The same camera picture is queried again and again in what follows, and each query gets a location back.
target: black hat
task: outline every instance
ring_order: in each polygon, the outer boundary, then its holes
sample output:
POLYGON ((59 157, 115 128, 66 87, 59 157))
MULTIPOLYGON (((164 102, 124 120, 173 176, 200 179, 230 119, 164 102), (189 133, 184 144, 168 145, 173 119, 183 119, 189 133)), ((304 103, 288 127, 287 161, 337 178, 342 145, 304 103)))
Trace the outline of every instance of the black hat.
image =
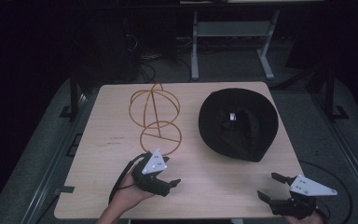
POLYGON ((202 140, 230 158, 261 161, 278 131, 278 114, 264 95, 224 89, 209 95, 200 109, 202 140))

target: light wood tabletop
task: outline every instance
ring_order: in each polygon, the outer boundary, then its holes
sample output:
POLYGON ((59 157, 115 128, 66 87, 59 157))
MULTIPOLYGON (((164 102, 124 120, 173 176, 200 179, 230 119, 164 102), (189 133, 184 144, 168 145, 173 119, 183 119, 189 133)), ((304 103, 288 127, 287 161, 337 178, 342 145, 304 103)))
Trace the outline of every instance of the light wood tabletop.
MULTIPOLYGON (((216 82, 162 86, 180 102, 180 113, 173 123, 182 133, 182 143, 169 155, 168 168, 158 178, 167 182, 181 178, 182 182, 166 197, 150 198, 122 217, 273 217, 269 206, 258 199, 257 191, 272 199, 288 199, 288 185, 273 180, 270 174, 302 174, 281 118, 276 138, 261 162, 240 161, 217 154, 202 141, 198 126, 200 107, 211 92, 242 88, 257 91, 273 103, 267 85, 263 82, 216 82)), ((148 84, 101 87, 64 184, 75 189, 73 193, 61 194, 55 209, 57 218, 98 218, 103 212, 109 193, 127 163, 144 153, 140 144, 143 128, 132 121, 129 107, 135 92, 151 87, 148 84)), ((159 119, 174 116, 175 109, 167 102, 163 97, 156 98, 159 119)), ((144 105, 143 96, 134 101, 131 108, 134 119, 142 119, 144 105)), ((153 120, 151 115, 148 110, 146 123, 153 120)), ((178 136, 177 131, 168 126, 161 132, 171 138, 178 136)), ((144 141, 147 147, 158 147, 162 153, 173 147, 169 141, 144 141)))

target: wooden table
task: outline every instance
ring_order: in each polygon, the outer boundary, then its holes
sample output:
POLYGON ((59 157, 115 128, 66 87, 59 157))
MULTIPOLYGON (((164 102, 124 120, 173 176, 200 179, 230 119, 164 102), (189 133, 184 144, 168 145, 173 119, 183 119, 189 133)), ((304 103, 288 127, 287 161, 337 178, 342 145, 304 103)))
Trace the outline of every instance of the wooden table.
MULTIPOLYGON (((142 127, 130 118, 130 98, 152 85, 109 85, 99 92, 74 162, 65 182, 75 187, 62 193, 55 209, 57 218, 98 218, 127 163, 143 153, 142 127)), ((272 199, 289 198, 287 185, 271 179, 270 173, 302 174, 296 154, 279 118, 279 130, 261 162, 239 161, 209 149, 200 138, 200 107, 212 91, 243 88, 264 94, 273 103, 263 82, 163 84, 180 102, 176 124, 182 144, 169 157, 168 169, 158 176, 182 182, 167 197, 156 196, 131 209, 123 218, 237 218, 273 217, 269 206, 257 197, 261 190, 272 199)), ((168 104, 157 103, 159 115, 171 116, 168 104)), ((142 114, 135 110, 134 117, 142 114)), ((163 143, 159 147, 164 153, 163 143)))

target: gold wire sphere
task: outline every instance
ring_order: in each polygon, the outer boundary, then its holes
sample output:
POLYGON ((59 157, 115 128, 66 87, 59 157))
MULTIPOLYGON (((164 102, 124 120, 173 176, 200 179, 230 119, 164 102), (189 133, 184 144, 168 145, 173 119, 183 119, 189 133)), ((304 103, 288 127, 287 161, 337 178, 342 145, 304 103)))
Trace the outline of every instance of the gold wire sphere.
POLYGON ((163 153, 164 156, 169 155, 171 153, 173 153, 177 148, 179 148, 181 142, 182 142, 182 133, 180 131, 180 129, 173 124, 173 122, 178 118, 180 113, 180 104, 179 104, 179 100, 170 92, 165 91, 162 88, 162 85, 159 83, 156 83, 153 85, 153 87, 150 90, 142 90, 142 91, 137 91, 136 93, 134 93, 131 97, 131 103, 130 103, 130 107, 129 107, 129 114, 130 114, 130 118, 132 119, 132 121, 134 123, 136 123, 138 126, 143 127, 143 131, 141 133, 140 136, 140 143, 141 143, 141 147, 144 151, 150 151, 145 147, 144 144, 144 136, 148 135, 151 137, 156 137, 158 139, 164 139, 170 142, 174 142, 176 143, 176 147, 174 147, 174 149, 172 149, 170 152, 168 153, 163 153), (145 105, 144 105, 144 113, 143 113, 143 117, 142 117, 142 121, 140 120, 136 120, 134 118, 134 116, 132 115, 132 106, 134 105, 134 103, 137 101, 137 99, 141 96, 141 95, 146 95, 146 99, 145 99, 145 105), (175 114, 173 115, 173 118, 170 120, 160 120, 158 117, 158 105, 157 105, 157 101, 156 101, 156 95, 157 96, 161 96, 162 99, 166 99, 168 100, 174 110, 175 110, 175 114), (146 123, 146 112, 147 112, 147 108, 149 106, 149 101, 151 100, 152 102, 152 106, 153 106, 153 112, 154 112, 154 119, 155 121, 150 122, 150 123, 146 123), (174 139, 171 137, 166 137, 163 136, 161 129, 165 128, 167 126, 172 126, 178 133, 179 133, 179 139, 174 139), (157 130, 158 133, 157 134, 152 134, 152 133, 147 133, 147 130, 157 130))

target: orange wire ring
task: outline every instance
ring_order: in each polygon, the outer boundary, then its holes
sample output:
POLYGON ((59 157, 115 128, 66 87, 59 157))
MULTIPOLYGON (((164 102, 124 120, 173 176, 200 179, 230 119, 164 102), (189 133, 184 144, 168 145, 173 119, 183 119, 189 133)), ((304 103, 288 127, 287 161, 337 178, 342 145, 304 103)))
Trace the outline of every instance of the orange wire ring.
POLYGON ((141 136, 140 136, 140 143, 141 143, 141 147, 142 149, 147 152, 149 150, 147 150, 144 146, 144 143, 143 143, 143 136, 144 135, 149 135, 149 136, 152 136, 152 137, 156 137, 156 138, 161 138, 161 139, 165 139, 165 140, 168 140, 168 141, 172 141, 172 142, 176 142, 177 143, 177 146, 171 150, 170 152, 168 153, 165 153, 163 154, 163 156, 166 156, 166 155, 169 155, 169 154, 172 154, 177 148, 179 148, 181 142, 182 142, 182 133, 180 131, 180 129, 175 125, 173 124, 173 122, 178 118, 179 116, 179 112, 180 112, 180 104, 179 104, 179 100, 170 92, 168 91, 165 91, 163 88, 162 88, 162 85, 159 84, 159 83, 156 83, 153 85, 153 87, 146 91, 146 90, 143 90, 143 91, 137 91, 136 93, 134 93, 131 97, 131 103, 130 103, 130 107, 129 107, 129 114, 130 114, 130 118, 132 119, 132 121, 134 123, 136 123, 138 126, 141 126, 144 128, 144 130, 142 131, 141 133, 141 136), (134 103, 134 101, 141 95, 145 94, 145 93, 148 93, 147 94, 147 97, 146 97, 146 100, 145 100, 145 106, 144 106, 144 115, 143 115, 143 122, 139 122, 137 120, 135 120, 135 118, 132 116, 132 113, 131 113, 131 108, 132 108, 132 105, 134 103), (174 102, 169 96, 167 96, 165 93, 168 93, 172 98, 175 99, 176 102, 174 102), (155 101, 155 94, 158 94, 162 97, 164 97, 165 99, 167 99, 168 101, 171 102, 171 104, 174 106, 175 110, 176 110, 176 115, 174 116, 174 118, 170 121, 166 121, 166 120, 159 120, 158 119, 158 111, 157 111, 157 106, 156 106, 156 101, 155 101), (156 121, 155 122, 152 122, 150 124, 146 124, 146 109, 147 109, 147 105, 148 105, 148 102, 149 102, 149 99, 150 99, 150 96, 152 98, 152 102, 153 102, 153 108, 154 108, 154 113, 155 113, 155 118, 156 118, 156 121), (163 137, 161 135, 161 131, 160 129, 161 128, 164 128, 164 127, 167 127, 168 125, 172 125, 176 130, 177 132, 179 132, 179 140, 175 140, 175 139, 171 139, 171 138, 167 138, 167 137, 163 137), (156 134, 150 134, 150 133, 145 133, 146 130, 148 129, 158 129, 158 135, 156 134))

